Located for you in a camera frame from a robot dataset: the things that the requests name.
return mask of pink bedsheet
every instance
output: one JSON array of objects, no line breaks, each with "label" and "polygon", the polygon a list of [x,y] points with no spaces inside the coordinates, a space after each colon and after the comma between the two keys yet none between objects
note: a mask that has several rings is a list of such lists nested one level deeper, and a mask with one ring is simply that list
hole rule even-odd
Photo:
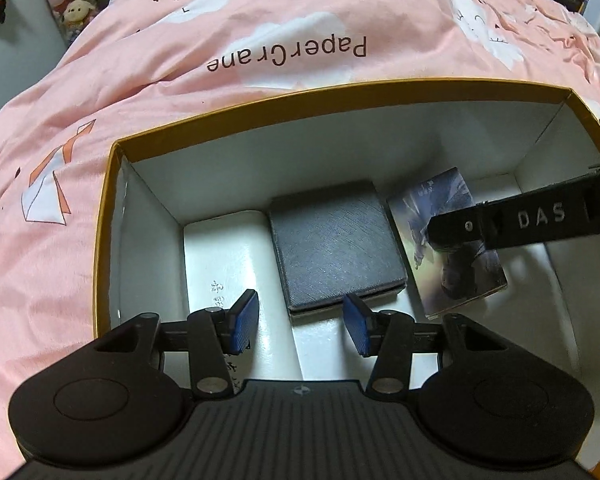
[{"label": "pink bedsheet", "polygon": [[90,340],[115,139],[296,89],[484,76],[575,89],[600,119],[600,38],[549,0],[114,0],[0,111],[0,478],[12,391]]}]

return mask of card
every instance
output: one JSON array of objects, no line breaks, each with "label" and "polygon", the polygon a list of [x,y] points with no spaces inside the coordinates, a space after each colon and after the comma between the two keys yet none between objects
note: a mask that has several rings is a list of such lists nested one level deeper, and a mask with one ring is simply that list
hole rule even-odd
[{"label": "card", "polygon": [[475,205],[458,168],[407,186],[388,203],[429,319],[507,286],[496,251],[485,250],[482,242],[448,253],[427,244],[432,216]]}]

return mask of stuffed toy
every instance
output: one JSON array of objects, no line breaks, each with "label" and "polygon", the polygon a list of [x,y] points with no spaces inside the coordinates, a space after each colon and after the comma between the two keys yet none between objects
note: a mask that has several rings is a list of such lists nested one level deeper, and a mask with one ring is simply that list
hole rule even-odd
[{"label": "stuffed toy", "polygon": [[81,27],[85,18],[95,6],[84,0],[74,0],[64,10],[64,23],[67,27]]}]

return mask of black device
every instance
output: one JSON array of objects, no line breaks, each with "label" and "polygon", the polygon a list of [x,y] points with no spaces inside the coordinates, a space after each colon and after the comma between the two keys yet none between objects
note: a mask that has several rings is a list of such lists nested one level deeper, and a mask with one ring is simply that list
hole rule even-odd
[{"label": "black device", "polygon": [[[223,353],[253,337],[258,298],[160,323],[140,314],[33,376],[9,419],[27,463],[13,480],[585,480],[573,460],[594,407],[576,379],[459,314],[419,324],[343,298],[358,381],[246,381]],[[192,388],[161,372],[188,351]],[[440,371],[409,389],[414,353]]]},{"label": "black device", "polygon": [[481,240],[487,249],[600,234],[600,167],[584,176],[431,218],[427,241],[448,251]]}]

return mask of paper crane print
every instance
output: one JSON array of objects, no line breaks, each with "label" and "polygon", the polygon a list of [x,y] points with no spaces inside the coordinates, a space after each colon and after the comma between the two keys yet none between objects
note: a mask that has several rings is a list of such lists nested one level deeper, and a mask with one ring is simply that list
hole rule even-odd
[{"label": "paper crane print", "polygon": [[22,193],[22,212],[27,222],[46,222],[66,225],[65,215],[71,209],[56,177],[56,170],[71,162],[75,141],[87,135],[95,120],[78,127],[77,133],[62,146],[49,153],[33,170],[29,187]]}]

